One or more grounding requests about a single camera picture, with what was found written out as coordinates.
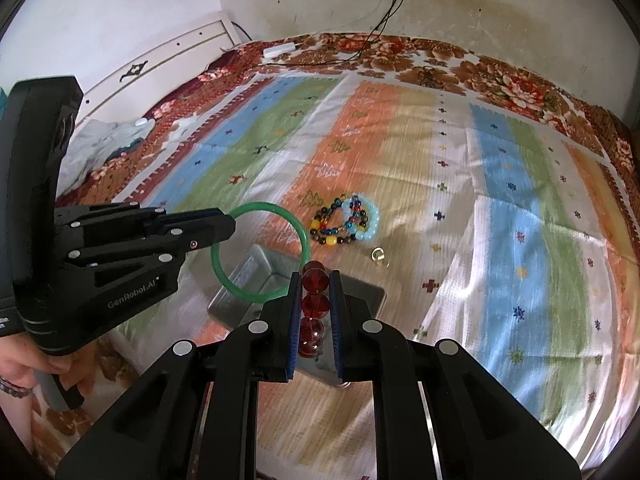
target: green bangle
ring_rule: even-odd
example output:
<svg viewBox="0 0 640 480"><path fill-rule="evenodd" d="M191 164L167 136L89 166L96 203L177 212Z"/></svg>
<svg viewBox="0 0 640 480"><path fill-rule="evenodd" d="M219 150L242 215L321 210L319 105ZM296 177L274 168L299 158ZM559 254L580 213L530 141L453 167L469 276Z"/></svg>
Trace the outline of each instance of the green bangle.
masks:
<svg viewBox="0 0 640 480"><path fill-rule="evenodd" d="M300 223L293 214L283 207L279 205L271 204L269 202L249 202L247 204L242 204L229 213L227 213L231 218L236 219L244 213L248 213L249 211L269 211L271 213L276 213L276 215L283 217L287 222L293 225L293 228L298 233L298 237L300 238L300 244L302 245L302 254L300 255L300 268L302 268L310 259L311 259L311 250L309 248L309 238L306 234L305 227ZM229 292L231 292L236 298L240 298L241 300L248 301L249 303L266 303L269 300L274 300L275 298L281 298L286 296L289 287L284 286L280 290L276 290L274 292L267 292L265 294L253 294L251 292L245 292L238 286L236 286L225 274L225 271L222 269L222 265L220 265L220 244L213 244L211 246L211 266L213 267L213 272L216 273L216 276L222 283L222 286L226 288Z"/></svg>

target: silver screw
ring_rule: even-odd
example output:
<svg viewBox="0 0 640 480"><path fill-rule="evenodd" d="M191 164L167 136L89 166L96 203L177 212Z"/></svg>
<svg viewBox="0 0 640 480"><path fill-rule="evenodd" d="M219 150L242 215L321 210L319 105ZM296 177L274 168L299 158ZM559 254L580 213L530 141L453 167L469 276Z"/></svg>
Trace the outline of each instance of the silver screw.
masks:
<svg viewBox="0 0 640 480"><path fill-rule="evenodd" d="M367 319L362 324L362 329L365 332L369 332L370 334L377 334L382 330L382 323L380 323L377 319Z"/></svg>
<svg viewBox="0 0 640 480"><path fill-rule="evenodd" d="M178 341L174 345L174 354L178 356L187 355L193 349L193 345L189 341Z"/></svg>
<svg viewBox="0 0 640 480"><path fill-rule="evenodd" d="M269 323L267 323L266 321L258 320L249 323L249 332L251 332L252 334L261 334L267 332L268 329Z"/></svg>
<svg viewBox="0 0 640 480"><path fill-rule="evenodd" d="M460 347L458 343L452 341L451 339L445 339L444 341L440 341L438 348L443 354L446 355L455 355L458 353Z"/></svg>

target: metal tray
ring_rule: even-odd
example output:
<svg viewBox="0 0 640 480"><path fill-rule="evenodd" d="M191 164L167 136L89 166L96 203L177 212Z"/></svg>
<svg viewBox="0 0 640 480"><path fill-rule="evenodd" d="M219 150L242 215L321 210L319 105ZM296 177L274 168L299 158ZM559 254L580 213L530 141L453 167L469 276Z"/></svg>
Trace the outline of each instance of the metal tray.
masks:
<svg viewBox="0 0 640 480"><path fill-rule="evenodd" d="M229 278L240 288L252 293L278 290L289 285L292 272L300 270L300 261L280 251L253 245L246 258L238 265ZM386 293L370 283L342 274L342 288L349 296L356 296L367 302L371 317L375 317L386 299ZM229 329L234 329L260 317L262 305L240 300L226 288L222 288L211 301L209 313ZM324 339L322 351L316 358L298 356L296 369L333 386L342 383L335 371L334 345L331 336L331 317L322 318Z"/></svg>

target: bed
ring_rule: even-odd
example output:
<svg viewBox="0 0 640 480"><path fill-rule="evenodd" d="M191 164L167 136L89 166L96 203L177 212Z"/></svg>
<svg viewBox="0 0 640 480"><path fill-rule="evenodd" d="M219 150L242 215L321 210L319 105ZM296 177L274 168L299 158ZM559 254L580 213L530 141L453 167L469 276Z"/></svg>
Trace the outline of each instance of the bed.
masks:
<svg viewBox="0 0 640 480"><path fill-rule="evenodd" d="M262 51L283 41L297 50L266 62ZM59 205L136 200L173 212L266 200L308 222L334 196L362 192L381 209L375 243L389 266L364 243L312 255L382 286L378 317L408 338L460 341L584 470L598 466L640 402L628 129L540 76L451 44L283 41L233 48L220 14L106 78L87 92L76 134L92 118L156 125ZM225 269L255 243L300 250L286 224L253 214L222 245ZM208 252L193 253L177 294L100 341L83 408L60 415L37 393L34 444L50 471L175 340L225 337L230 327L207 313L219 290ZM279 480L374 478L370 386L303 374L261 385L258 468Z"/></svg>

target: white wall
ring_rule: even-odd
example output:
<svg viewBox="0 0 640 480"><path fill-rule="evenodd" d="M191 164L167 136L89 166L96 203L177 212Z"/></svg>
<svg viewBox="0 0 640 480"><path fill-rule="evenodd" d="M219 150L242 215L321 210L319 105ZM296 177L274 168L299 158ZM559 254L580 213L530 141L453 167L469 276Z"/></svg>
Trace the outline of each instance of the white wall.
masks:
<svg viewBox="0 0 640 480"><path fill-rule="evenodd" d="M87 91L220 9L220 0L26 0L0 41L0 86L73 74Z"/></svg>
<svg viewBox="0 0 640 480"><path fill-rule="evenodd" d="M220 0L254 38L370 30L391 0ZM386 32L524 66L627 121L640 47L611 0L405 0Z"/></svg>

